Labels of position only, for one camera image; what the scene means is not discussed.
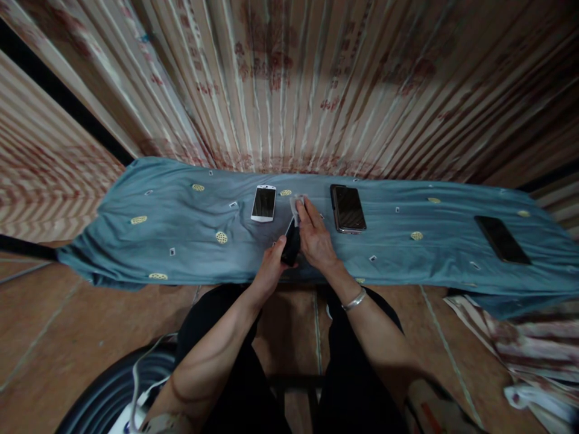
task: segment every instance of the black tire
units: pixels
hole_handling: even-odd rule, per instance
[[[133,398],[134,363],[152,345],[126,355],[100,374],[62,419],[55,434],[106,434]],[[139,362],[139,393],[173,372],[177,346],[159,344]]]

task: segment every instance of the striped curtain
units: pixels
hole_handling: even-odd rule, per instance
[[[122,166],[0,51],[0,233],[72,239]]]
[[[571,1],[0,0],[134,156],[517,187],[579,158]]]

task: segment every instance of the floor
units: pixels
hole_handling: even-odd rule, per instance
[[[0,282],[39,262],[1,255]],[[53,432],[109,365],[179,328],[212,286],[149,285],[137,293],[94,288],[61,264],[0,285],[0,433]],[[544,433],[502,394],[505,368],[443,301],[445,288],[371,286],[396,310],[424,366],[491,433]],[[253,343],[267,374],[323,373],[331,320],[312,287],[280,285]],[[287,394],[294,432],[311,432],[305,394]]]

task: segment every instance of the black smartphone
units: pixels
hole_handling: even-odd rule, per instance
[[[360,234],[366,230],[366,220],[358,189],[332,184],[330,196],[332,197],[334,221],[338,232]]]
[[[523,252],[502,220],[495,217],[475,216],[475,221],[501,260],[531,265],[531,260]]]
[[[282,262],[289,266],[294,266],[297,254],[300,252],[302,239],[300,238],[300,228],[295,226],[293,218],[291,219],[291,222],[289,222],[289,227],[285,232],[285,237],[287,238],[287,241],[285,242],[285,247],[282,252]]]

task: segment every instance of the forearm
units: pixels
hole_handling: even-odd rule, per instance
[[[360,285],[350,276],[344,265],[336,265],[322,273],[347,305],[360,293]],[[368,296],[347,312],[348,319],[364,354],[390,391],[399,408],[402,408],[408,386],[419,377],[429,377],[396,324]]]
[[[262,293],[254,291],[252,286],[185,356],[161,390],[147,420],[163,413],[184,413],[195,431],[200,430],[265,302]]]

